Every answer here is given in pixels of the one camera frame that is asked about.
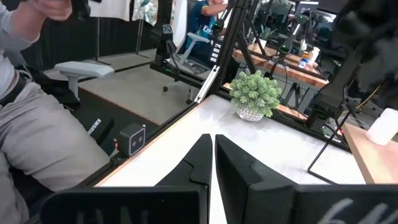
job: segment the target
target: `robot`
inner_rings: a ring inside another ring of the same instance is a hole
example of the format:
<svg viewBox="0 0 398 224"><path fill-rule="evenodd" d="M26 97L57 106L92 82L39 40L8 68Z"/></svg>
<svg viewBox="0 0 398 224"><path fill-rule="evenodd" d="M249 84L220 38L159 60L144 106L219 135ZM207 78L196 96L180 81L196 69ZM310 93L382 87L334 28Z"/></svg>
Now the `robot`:
<svg viewBox="0 0 398 224"><path fill-rule="evenodd" d="M346 106L347 87L354 80L363 92L381 86L385 106L397 108L398 1L352 0L335 19L332 40L349 55L334 80L313 101L306 126L320 129L328 118L338 118Z"/></svg>

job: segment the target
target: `white armrest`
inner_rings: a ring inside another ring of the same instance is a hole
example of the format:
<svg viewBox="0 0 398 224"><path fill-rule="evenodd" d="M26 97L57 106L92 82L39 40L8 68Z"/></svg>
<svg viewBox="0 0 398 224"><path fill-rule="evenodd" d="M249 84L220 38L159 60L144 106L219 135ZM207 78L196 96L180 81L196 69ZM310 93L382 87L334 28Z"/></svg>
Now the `white armrest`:
<svg viewBox="0 0 398 224"><path fill-rule="evenodd" d="M78 84L80 77L101 78L114 73L113 68L110 66L84 62L63 62L56 64L54 69L58 70L62 75L65 75L68 78L69 89L78 99Z"/></svg>
<svg viewBox="0 0 398 224"><path fill-rule="evenodd" d="M65 76L101 78L114 73L113 68L110 66L85 62L63 62L56 64L54 68Z"/></svg>
<svg viewBox="0 0 398 224"><path fill-rule="evenodd" d="M199 36L197 34L194 34L194 33L187 33L187 36L191 37L193 40L201 41L201 42L204 42L204 43L210 43L209 39L201 37L201 36Z"/></svg>

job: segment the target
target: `blue shirt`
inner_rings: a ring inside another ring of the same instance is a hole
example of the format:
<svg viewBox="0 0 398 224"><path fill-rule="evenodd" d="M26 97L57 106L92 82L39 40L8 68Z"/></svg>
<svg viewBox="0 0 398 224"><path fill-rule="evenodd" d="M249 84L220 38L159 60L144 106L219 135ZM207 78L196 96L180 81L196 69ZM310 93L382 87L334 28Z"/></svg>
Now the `blue shirt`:
<svg viewBox="0 0 398 224"><path fill-rule="evenodd" d="M191 12L189 13L187 33L191 32L207 39L210 38L213 33L213 25L216 23L216 18L215 16L204 16L201 14L201 10L203 9L203 7L208 6L209 5L207 1L200 1L195 4ZM185 47L188 48L191 43L192 39L188 37L185 43ZM203 44L206 43L197 42L192 50L196 51L201 49Z"/></svg>

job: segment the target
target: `green plant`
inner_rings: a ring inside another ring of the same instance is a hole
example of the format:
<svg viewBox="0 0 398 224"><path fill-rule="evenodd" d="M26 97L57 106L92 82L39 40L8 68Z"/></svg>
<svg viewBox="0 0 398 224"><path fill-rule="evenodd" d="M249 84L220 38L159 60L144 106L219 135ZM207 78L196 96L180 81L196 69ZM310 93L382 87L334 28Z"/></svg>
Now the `green plant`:
<svg viewBox="0 0 398 224"><path fill-rule="evenodd" d="M248 107L254 113L272 116L271 109L276 109L280 102L278 97L282 90L275 80L263 78L260 71L253 75L239 74L239 78L231 82L232 104L237 108Z"/></svg>
<svg viewBox="0 0 398 224"><path fill-rule="evenodd" d="M271 30L271 28L263 27L261 25L261 34L260 38L263 40L267 40L277 29Z"/></svg>

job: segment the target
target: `potted plant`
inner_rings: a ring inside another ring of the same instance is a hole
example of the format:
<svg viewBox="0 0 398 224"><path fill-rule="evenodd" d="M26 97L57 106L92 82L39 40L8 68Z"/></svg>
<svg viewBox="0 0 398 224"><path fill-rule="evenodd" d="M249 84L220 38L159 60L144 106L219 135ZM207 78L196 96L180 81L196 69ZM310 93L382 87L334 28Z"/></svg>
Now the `potted plant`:
<svg viewBox="0 0 398 224"><path fill-rule="evenodd" d="M259 121L263 116L271 117L271 109L276 109L282 90L275 80L263 78L260 71L253 75L244 72L231 82L230 95L236 113L245 121Z"/></svg>

